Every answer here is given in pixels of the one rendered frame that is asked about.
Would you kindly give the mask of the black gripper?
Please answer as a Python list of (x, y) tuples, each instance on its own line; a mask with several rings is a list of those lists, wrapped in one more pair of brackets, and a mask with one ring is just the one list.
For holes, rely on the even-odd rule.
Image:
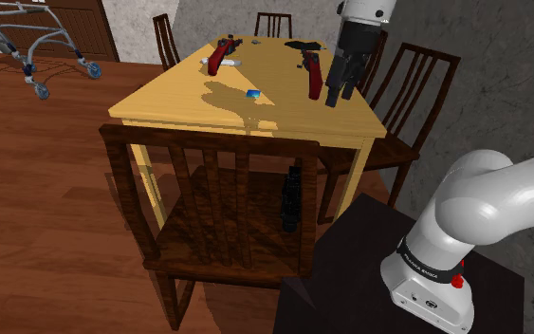
[(363, 76), (368, 57), (343, 57), (372, 54), (380, 38), (381, 26), (361, 24), (345, 20), (335, 50), (335, 57), (326, 79), (328, 87), (325, 105), (335, 107), (343, 86), (341, 97), (350, 100), (355, 86)]

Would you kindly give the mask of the dark wooden chair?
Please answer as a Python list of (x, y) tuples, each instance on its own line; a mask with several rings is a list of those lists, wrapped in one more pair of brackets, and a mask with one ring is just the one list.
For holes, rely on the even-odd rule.
[[(403, 43), (390, 65), (382, 84), (377, 90), (375, 97), (370, 103), (371, 108), (377, 106), (377, 103), (395, 74), (399, 62), (407, 51), (411, 51), (414, 56), (411, 60), (409, 70), (403, 79), (402, 86), (382, 121), (382, 124), (387, 130), (387, 134), (384, 138), (374, 141), (369, 157), (363, 167), (365, 172), (393, 167), (397, 168), (396, 178), (387, 201), (387, 205), (390, 207), (396, 204), (396, 200), (412, 163), (420, 158), (420, 150), (442, 109), (451, 87), (452, 79), (461, 61), (461, 58), (458, 56), (422, 46)], [(425, 122), (421, 126), (414, 143), (409, 145), (401, 140), (398, 135), (406, 120), (411, 115), (438, 61), (448, 63), (449, 67), (437, 92), (433, 107), (430, 109)], [(349, 173), (355, 154), (356, 151), (354, 149), (332, 147), (323, 147), (320, 149), (319, 159), (323, 164), (323, 168), (318, 173), (320, 175), (327, 175), (318, 214), (318, 222), (320, 224), (329, 223), (333, 220), (326, 213), (338, 178), (341, 175), (347, 175)]]
[[(157, 278), (170, 327), (177, 330), (198, 282), (280, 287), (286, 277), (311, 275), (316, 234), (319, 144), (172, 129), (105, 124), (100, 129), (120, 205), (143, 266)], [(152, 233), (143, 214), (127, 147), (165, 147), (180, 196)], [(253, 155), (295, 158), (301, 164), (297, 229), (283, 228), (287, 174), (257, 172)]]
[(267, 37), (280, 38), (282, 32), (282, 21), (284, 19), (288, 22), (288, 37), (292, 37), (292, 15), (288, 13), (271, 13), (271, 12), (258, 12), (256, 14), (256, 23), (254, 29), (254, 35), (259, 35), (261, 19), (265, 17), (267, 19)]
[(167, 71), (180, 62), (168, 14), (163, 13), (155, 16), (153, 24), (160, 61), (162, 62), (163, 70)]
[(357, 85), (358, 92), (363, 98), (366, 98), (374, 78), (377, 74), (377, 69), (382, 58), (383, 50), (388, 38), (388, 32), (382, 30), (380, 32), (380, 37), (377, 41), (376, 48), (373, 53), (369, 56), (363, 76)]

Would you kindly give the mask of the red and black tool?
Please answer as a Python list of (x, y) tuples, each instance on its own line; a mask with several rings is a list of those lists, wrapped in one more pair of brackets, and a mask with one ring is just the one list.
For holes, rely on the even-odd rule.
[(232, 54), (242, 43), (242, 39), (234, 39), (231, 34), (227, 38), (220, 39), (217, 42), (217, 48), (208, 58), (208, 74), (215, 76), (224, 57)]
[(323, 84), (320, 57), (318, 53), (306, 49), (302, 49), (301, 54), (303, 59), (298, 68), (304, 68), (308, 72), (308, 98), (316, 101), (320, 97)]

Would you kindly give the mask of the flat black object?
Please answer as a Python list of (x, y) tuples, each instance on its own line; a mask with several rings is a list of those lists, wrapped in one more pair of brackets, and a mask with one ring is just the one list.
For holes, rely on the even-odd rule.
[(306, 51), (324, 49), (324, 46), (320, 45), (317, 42), (289, 41), (289, 42), (285, 42), (285, 45), (293, 49), (306, 50)]

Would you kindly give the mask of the white flat stick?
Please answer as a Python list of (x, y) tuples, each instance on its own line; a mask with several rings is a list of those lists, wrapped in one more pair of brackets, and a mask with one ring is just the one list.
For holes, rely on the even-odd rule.
[[(207, 57), (202, 58), (200, 60), (201, 64), (206, 65), (208, 63), (209, 59)], [(227, 65), (227, 66), (239, 66), (241, 64), (241, 61), (239, 60), (230, 60), (230, 59), (224, 59), (221, 61), (220, 65)]]

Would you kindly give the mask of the black ribbed object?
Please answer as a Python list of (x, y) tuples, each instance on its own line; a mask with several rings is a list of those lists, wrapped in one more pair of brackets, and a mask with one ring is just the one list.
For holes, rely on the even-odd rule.
[(301, 221), (301, 168), (290, 166), (282, 189), (280, 217), (285, 232), (295, 232)]

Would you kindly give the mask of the yellow wooden table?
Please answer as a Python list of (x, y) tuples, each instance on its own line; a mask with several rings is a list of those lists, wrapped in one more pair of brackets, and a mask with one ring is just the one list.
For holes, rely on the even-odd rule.
[[(253, 45), (258, 40), (260, 45)], [(221, 66), (210, 76), (200, 60), (209, 43), (112, 106), (109, 114), (135, 126), (283, 139), (315, 140), (322, 146), (356, 150), (336, 214), (353, 201), (374, 140), (385, 127), (356, 94), (335, 107), (324, 94), (308, 98), (309, 74), (298, 68), (303, 56), (284, 38), (246, 36), (233, 53), (239, 66)], [(261, 91), (247, 98), (249, 89)]]

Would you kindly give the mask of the dark robot stand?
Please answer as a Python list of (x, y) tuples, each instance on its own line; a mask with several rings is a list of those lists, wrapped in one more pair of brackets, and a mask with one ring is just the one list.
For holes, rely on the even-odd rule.
[[(396, 306), (379, 266), (414, 220), (360, 195), (316, 242), (312, 275), (286, 277), (273, 334), (445, 334)], [(524, 334), (525, 280), (471, 251), (474, 322), (469, 334)]]

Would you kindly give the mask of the brown wooden door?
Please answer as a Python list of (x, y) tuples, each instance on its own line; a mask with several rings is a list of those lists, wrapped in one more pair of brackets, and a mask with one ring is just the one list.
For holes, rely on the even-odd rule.
[[(109, 27), (102, 0), (0, 0), (14, 6), (0, 6), (1, 10), (18, 9), (15, 2), (23, 5), (45, 5), (55, 14), (67, 30), (74, 45), (88, 61), (120, 60)], [(57, 28), (55, 20), (46, 12), (31, 14), (1, 15), (0, 24), (16, 24)], [(24, 54), (39, 37), (50, 31), (27, 28), (2, 28), (2, 32)], [(37, 46), (34, 56), (77, 58), (73, 47), (47, 43)]]

